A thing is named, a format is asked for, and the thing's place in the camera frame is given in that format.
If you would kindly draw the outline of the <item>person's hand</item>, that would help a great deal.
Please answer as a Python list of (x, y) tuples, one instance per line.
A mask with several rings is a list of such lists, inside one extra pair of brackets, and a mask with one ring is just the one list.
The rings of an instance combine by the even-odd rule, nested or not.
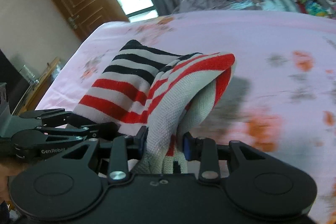
[(1, 159), (0, 165), (0, 196), (1, 202), (9, 201), (9, 177), (17, 176), (30, 165), (24, 162), (18, 162), (14, 159)]

